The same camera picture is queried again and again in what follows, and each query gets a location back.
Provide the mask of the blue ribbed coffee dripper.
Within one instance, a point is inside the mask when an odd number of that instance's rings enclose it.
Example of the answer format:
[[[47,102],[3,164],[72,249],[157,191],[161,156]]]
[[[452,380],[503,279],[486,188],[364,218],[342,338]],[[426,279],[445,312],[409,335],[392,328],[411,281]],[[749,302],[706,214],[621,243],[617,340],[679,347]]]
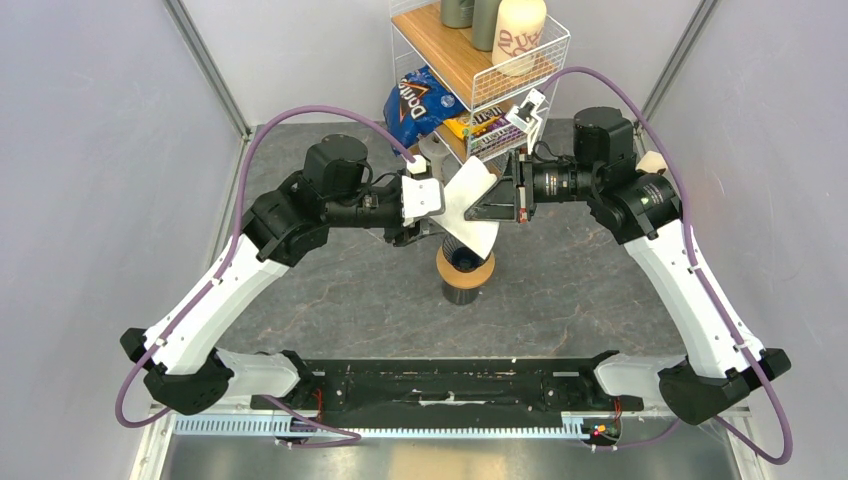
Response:
[[[480,268],[488,257],[481,257],[453,236],[445,236],[442,242],[442,255],[449,265],[462,273]]]

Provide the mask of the wooden ring dripper stand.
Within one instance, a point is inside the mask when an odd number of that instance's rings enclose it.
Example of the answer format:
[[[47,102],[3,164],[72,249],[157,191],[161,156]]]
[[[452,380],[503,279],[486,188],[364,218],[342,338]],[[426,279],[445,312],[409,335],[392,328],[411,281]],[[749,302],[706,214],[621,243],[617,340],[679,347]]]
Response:
[[[495,255],[491,253],[475,270],[462,272],[447,260],[442,248],[436,254],[436,268],[442,280],[462,290],[479,288],[487,283],[494,273],[495,265]]]

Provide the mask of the dark glass carafe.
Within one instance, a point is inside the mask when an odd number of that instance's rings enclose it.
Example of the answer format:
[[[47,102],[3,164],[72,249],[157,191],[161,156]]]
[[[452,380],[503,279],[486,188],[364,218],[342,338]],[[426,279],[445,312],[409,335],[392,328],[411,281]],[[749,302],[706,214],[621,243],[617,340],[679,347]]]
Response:
[[[480,288],[459,288],[442,282],[442,295],[451,304],[463,306],[473,303],[479,296]]]

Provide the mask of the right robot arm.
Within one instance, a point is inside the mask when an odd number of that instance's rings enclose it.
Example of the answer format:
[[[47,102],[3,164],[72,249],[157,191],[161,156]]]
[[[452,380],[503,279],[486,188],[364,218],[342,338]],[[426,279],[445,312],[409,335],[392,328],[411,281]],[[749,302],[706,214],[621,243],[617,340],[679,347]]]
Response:
[[[539,161],[532,148],[509,153],[496,183],[465,211],[469,221],[529,221],[538,205],[583,202],[647,275],[686,349],[681,359],[616,354],[577,382],[579,400],[601,409],[616,396],[657,399],[682,421],[698,425],[746,399],[764,380],[791,366],[767,348],[732,310],[682,222],[671,182],[642,167],[633,125],[612,107],[580,111],[573,152]]]

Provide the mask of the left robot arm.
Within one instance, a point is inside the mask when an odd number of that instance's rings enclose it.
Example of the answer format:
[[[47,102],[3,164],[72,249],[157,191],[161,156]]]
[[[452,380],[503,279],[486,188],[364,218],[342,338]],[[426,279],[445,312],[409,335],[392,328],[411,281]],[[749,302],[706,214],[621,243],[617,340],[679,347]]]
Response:
[[[155,401],[184,415],[228,397],[269,395],[294,409],[311,401],[314,383],[296,354],[242,354],[216,344],[263,290],[324,246],[331,229],[382,228],[387,242],[400,245],[416,234],[419,219],[443,212],[437,179],[400,170],[381,186],[367,156],[347,135],[312,145],[302,169],[254,201],[186,298],[156,325],[122,335]]]

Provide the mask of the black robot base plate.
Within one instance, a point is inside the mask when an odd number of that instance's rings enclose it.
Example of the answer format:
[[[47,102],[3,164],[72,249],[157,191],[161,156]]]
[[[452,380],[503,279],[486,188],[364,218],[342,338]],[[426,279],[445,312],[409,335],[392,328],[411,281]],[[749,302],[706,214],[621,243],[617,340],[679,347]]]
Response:
[[[564,412],[641,411],[637,396],[602,391],[591,358],[304,359],[280,401],[352,428],[554,427]]]

